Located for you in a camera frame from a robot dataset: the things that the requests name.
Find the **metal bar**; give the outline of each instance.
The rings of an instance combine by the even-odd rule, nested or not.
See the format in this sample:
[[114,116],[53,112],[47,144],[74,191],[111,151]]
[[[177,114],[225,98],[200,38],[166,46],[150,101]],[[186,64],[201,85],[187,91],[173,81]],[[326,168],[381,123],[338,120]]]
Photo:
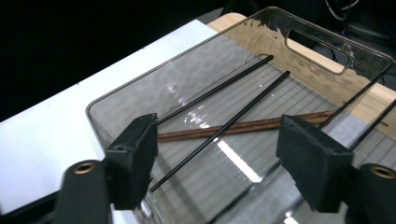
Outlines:
[[290,72],[287,71],[283,73],[279,78],[277,78],[271,85],[263,90],[258,96],[256,96],[250,103],[248,103],[244,108],[242,108],[235,116],[233,116],[227,123],[225,123],[217,132],[210,136],[206,141],[204,141],[198,148],[196,148],[189,156],[187,156],[183,161],[181,161],[175,168],[173,168],[169,173],[167,173],[160,181],[158,181],[151,189],[154,192],[159,188],[166,180],[172,177],[178,170],[180,170],[184,165],[187,164],[192,158],[194,158],[199,152],[201,152],[207,145],[209,145],[215,138],[223,134],[230,126],[232,126],[238,119],[240,119],[244,114],[246,114],[249,109],[256,105],[262,98],[273,91],[282,81],[284,81]]
[[271,60],[274,59],[273,55],[268,55],[266,58],[264,58],[263,60],[260,60],[259,62],[251,65],[249,68],[247,68],[246,70],[242,71],[241,73],[237,74],[236,76],[228,79],[227,81],[221,83],[220,85],[218,85],[217,87],[215,87],[213,90],[203,94],[202,96],[198,97],[197,99],[189,102],[188,104],[184,105],[183,107],[181,107],[180,109],[176,110],[175,112],[172,112],[170,115],[166,116],[163,119],[160,119],[158,121],[158,125],[166,122],[167,120],[173,118],[174,116],[176,116],[177,114],[181,113],[182,111],[190,108],[192,105],[195,105],[196,103],[204,100],[205,98],[211,96],[212,94],[216,93],[217,91],[221,91],[222,89],[226,88],[227,86],[235,83],[235,81],[241,79],[242,77],[245,77],[246,75],[248,75],[249,73],[253,72],[254,70],[258,69],[259,67],[265,65],[266,63],[270,62]]

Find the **black metal rod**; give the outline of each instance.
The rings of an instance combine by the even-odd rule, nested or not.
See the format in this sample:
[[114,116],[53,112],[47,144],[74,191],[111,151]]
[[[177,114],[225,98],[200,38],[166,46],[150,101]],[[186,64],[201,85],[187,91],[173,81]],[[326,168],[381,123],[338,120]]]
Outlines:
[[253,72],[254,70],[258,69],[259,67],[265,65],[266,63],[268,63],[269,61],[273,60],[274,56],[273,55],[268,55],[266,58],[264,58],[263,60],[260,60],[259,62],[251,65],[249,68],[247,68],[246,70],[240,72],[239,74],[237,74],[236,76],[228,79],[227,81],[221,83],[220,85],[218,85],[217,87],[215,87],[213,90],[208,91],[207,93],[203,94],[202,96],[196,98],[195,100],[189,102],[188,104],[184,105],[183,107],[181,107],[180,109],[172,112],[171,114],[169,114],[168,116],[166,116],[163,119],[160,119],[158,121],[158,125],[166,122],[167,120],[173,118],[174,116],[176,116],[177,114],[181,113],[182,111],[190,108],[192,105],[195,105],[196,103],[204,100],[205,98],[211,96],[213,93],[217,92],[217,91],[221,91],[222,89],[224,89],[225,87],[235,83],[235,81],[241,79],[242,77],[245,77],[247,74]]
[[233,116],[227,123],[225,123],[217,132],[215,132],[212,136],[206,139],[198,148],[196,148],[189,156],[187,156],[183,161],[181,161],[175,168],[173,168],[170,172],[168,172],[160,181],[158,181],[151,189],[151,192],[154,192],[157,188],[159,188],[166,180],[172,177],[178,170],[180,170],[187,162],[192,160],[199,152],[201,152],[207,145],[209,145],[215,138],[219,137],[222,133],[224,133],[231,125],[233,125],[238,119],[240,119],[244,114],[246,114],[249,109],[251,109],[254,105],[256,105],[262,98],[264,98],[267,94],[273,91],[282,81],[284,81],[290,72],[287,71],[283,73],[279,78],[277,78],[271,85],[263,90],[258,96],[256,96],[250,103],[248,103],[244,108],[242,108],[235,116]]
[[390,105],[385,108],[384,111],[381,112],[381,114],[378,116],[378,118],[375,119],[375,121],[369,126],[367,130],[364,131],[364,133],[361,134],[357,139],[353,141],[353,143],[348,147],[349,150],[354,150],[355,147],[375,128],[375,126],[381,122],[381,120],[390,112],[390,110],[393,109],[393,107],[396,106],[396,100],[393,100]]

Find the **brown wooden rod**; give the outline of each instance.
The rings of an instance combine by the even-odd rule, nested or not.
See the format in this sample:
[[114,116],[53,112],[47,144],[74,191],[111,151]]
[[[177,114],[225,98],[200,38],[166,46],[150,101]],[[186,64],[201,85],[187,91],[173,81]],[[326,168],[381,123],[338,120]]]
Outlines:
[[[326,121],[335,111],[325,111],[318,113],[310,113],[297,115],[300,119],[318,125]],[[275,119],[261,119],[242,123],[235,123],[232,125],[224,134],[232,133],[251,133],[264,130],[277,129],[280,127],[280,118]],[[173,132],[173,133],[160,133],[158,134],[158,140],[160,142],[169,142],[177,140],[186,140],[193,138],[204,138],[209,137],[221,128],[220,126],[214,126],[206,129],[193,129],[187,131]]]

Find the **transparent plastic container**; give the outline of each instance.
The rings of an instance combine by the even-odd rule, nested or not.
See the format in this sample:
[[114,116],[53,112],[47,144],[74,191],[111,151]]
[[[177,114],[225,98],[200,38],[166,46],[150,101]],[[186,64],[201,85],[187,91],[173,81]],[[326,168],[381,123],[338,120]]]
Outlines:
[[[304,43],[304,38],[296,34],[308,38],[308,46],[322,46],[342,60],[335,63],[302,47],[296,42]],[[370,120],[348,109],[371,88],[390,92],[384,107],[394,99],[393,91],[376,84],[394,63],[389,56],[268,7],[92,102],[87,108],[89,120],[106,148],[133,119],[148,113],[164,118],[270,55],[274,59],[269,63],[159,125],[159,133],[222,125],[286,71],[290,76],[238,122],[338,110],[337,116],[346,111],[371,126]],[[335,121],[328,132],[340,123]],[[394,121],[386,129],[392,127],[396,127]],[[151,221],[283,222],[291,216],[285,214],[303,202],[289,174],[278,165],[277,135],[278,130],[271,129],[215,139],[158,189],[148,192],[144,204],[154,217]],[[150,186],[204,141],[160,142]]]

